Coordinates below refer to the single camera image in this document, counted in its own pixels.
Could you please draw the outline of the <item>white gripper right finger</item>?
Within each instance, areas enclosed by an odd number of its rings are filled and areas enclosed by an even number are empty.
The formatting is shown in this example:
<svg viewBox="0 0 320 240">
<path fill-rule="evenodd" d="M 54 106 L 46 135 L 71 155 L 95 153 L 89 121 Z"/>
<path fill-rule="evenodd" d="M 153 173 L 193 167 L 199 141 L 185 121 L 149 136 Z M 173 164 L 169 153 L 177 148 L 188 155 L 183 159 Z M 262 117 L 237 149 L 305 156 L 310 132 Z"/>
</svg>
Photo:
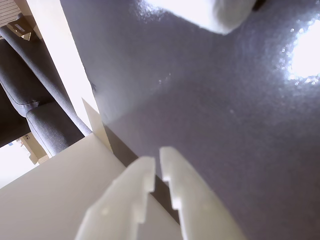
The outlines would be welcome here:
<svg viewBox="0 0 320 240">
<path fill-rule="evenodd" d="M 159 159 L 183 239 L 246 239 L 228 209 L 180 152 L 171 146 L 161 147 Z"/>
</svg>

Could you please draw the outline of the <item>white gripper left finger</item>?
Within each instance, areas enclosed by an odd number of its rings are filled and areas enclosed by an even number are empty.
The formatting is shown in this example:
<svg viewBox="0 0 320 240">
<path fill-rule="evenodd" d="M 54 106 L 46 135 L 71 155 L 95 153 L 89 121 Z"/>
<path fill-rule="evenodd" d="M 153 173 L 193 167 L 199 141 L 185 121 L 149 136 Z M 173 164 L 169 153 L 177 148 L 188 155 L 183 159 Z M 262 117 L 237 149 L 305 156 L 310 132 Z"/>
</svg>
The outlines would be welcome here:
<svg viewBox="0 0 320 240">
<path fill-rule="evenodd" d="M 135 240 L 146 220 L 149 193 L 155 190 L 156 161 L 143 156 L 112 181 L 88 208 L 77 240 Z"/>
</svg>

